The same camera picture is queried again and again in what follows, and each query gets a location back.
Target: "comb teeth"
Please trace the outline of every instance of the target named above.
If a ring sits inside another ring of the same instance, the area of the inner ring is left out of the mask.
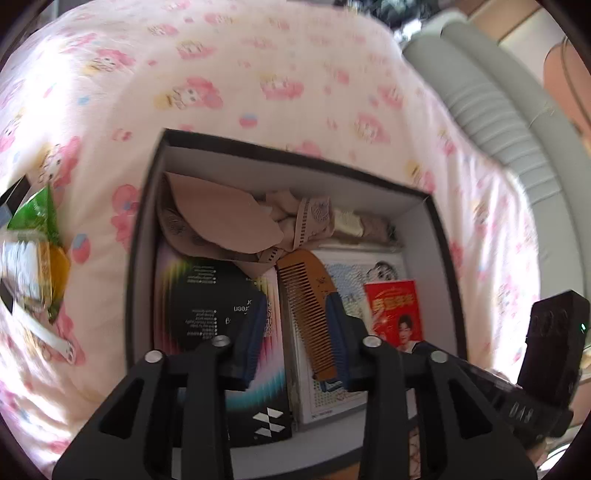
[[[328,381],[336,378],[337,371],[324,309],[326,291],[315,290],[314,285],[319,282],[310,282],[311,279],[320,277],[330,281],[330,276],[320,260],[305,250],[297,250],[285,256],[279,260],[277,267],[316,380]],[[330,291],[336,291],[332,281],[329,286]]]

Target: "bed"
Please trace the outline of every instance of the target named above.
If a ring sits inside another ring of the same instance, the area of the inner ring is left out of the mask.
[[[0,74],[0,192],[50,183],[72,269],[56,333],[0,306],[0,414],[46,476],[125,374],[124,291],[141,185],[163,128],[346,164],[431,193],[470,362],[516,380],[539,298],[517,175],[483,154],[391,32],[279,0],[96,0],[30,37]]]

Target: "pink cartoon character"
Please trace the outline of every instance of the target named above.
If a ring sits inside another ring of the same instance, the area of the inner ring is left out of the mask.
[[[268,20],[272,27],[275,27],[279,30],[288,31],[290,29],[289,22],[283,18],[269,17]]]
[[[176,107],[185,110],[188,107],[207,107],[220,109],[223,100],[219,96],[219,90],[213,83],[202,77],[190,77],[187,84],[176,87],[169,93],[158,95],[154,99],[154,105],[159,110]]]
[[[488,207],[483,200],[476,205],[476,208],[474,208],[474,229],[481,237],[484,237],[488,230],[488,217]]]
[[[86,75],[94,75],[100,72],[114,72],[123,67],[131,67],[135,64],[135,59],[129,55],[111,48],[102,48],[96,52],[93,58],[84,68]]]
[[[133,185],[122,185],[115,190],[111,204],[116,215],[111,217],[111,225],[117,229],[115,239],[129,251],[134,231],[135,217],[139,209],[140,192]]]
[[[74,365],[77,367],[79,365],[84,365],[86,363],[86,355],[80,347],[78,339],[74,335],[74,322],[72,322],[72,319],[66,315],[66,308],[63,304],[61,305],[60,313],[57,316],[54,327],[57,330],[58,336],[67,340],[72,345],[72,348],[74,349]],[[46,361],[54,360],[56,362],[66,362],[64,356],[49,345],[44,345],[42,353],[43,358],[45,358]]]
[[[191,0],[177,0],[176,2],[169,2],[164,5],[167,12],[174,12],[175,10],[186,10],[191,6]]]
[[[41,167],[37,181],[44,186],[53,185],[57,206],[63,200],[64,188],[72,182],[72,170],[78,165],[80,137],[72,137],[66,145],[55,145],[42,151]]]
[[[311,140],[304,140],[300,145],[287,145],[287,150],[309,157],[322,158],[320,147]]]
[[[19,92],[19,90],[22,88],[24,83],[25,83],[24,80],[19,80],[18,82],[16,82],[14,85],[12,85],[8,89],[6,96],[2,99],[2,103],[0,103],[0,106],[2,108],[6,107],[8,105],[8,102],[10,102],[10,100],[12,100],[14,98],[14,96]]]
[[[183,60],[205,59],[216,51],[215,47],[205,47],[202,43],[185,40],[177,45],[178,54]]]
[[[304,84],[286,77],[272,75],[261,79],[261,90],[267,100],[293,100],[301,97],[304,92]]]
[[[445,153],[446,157],[453,155],[457,151],[456,144],[453,142],[445,129],[442,129],[439,132],[439,143],[441,144],[441,149],[443,150],[443,153]]]
[[[96,38],[96,33],[89,33],[87,35],[82,35],[81,37],[71,38],[67,40],[64,44],[64,49],[61,51],[62,53],[71,53],[76,51],[79,47],[90,43]]]
[[[360,113],[354,124],[355,134],[368,143],[390,143],[390,137],[373,115]]]
[[[255,48],[259,48],[261,50],[268,50],[268,49],[275,49],[275,44],[269,40],[268,38],[264,37],[254,37],[254,38],[246,38],[242,41],[244,45],[252,45]]]
[[[231,25],[234,19],[230,15],[208,13],[203,16],[203,19],[210,25]]]
[[[72,137],[66,145],[57,150],[55,155],[54,162],[59,169],[53,180],[53,197],[58,207],[64,198],[66,186],[72,183],[72,170],[78,165],[79,153],[80,137]]]
[[[413,186],[431,195],[435,192],[435,175],[431,170],[423,172],[416,161],[409,160],[406,164],[406,171]]]
[[[154,37],[174,37],[178,34],[178,30],[168,23],[160,23],[148,27],[148,31]]]
[[[402,108],[404,97],[395,86],[378,87],[378,95],[392,109],[400,110]]]
[[[347,70],[330,64],[325,64],[324,69],[335,81],[337,81],[337,83],[340,83],[341,85],[349,84],[349,72],[347,72]]]
[[[19,113],[15,118],[8,122],[8,125],[0,134],[0,153],[8,150],[16,140],[18,127],[21,125],[22,114]]]

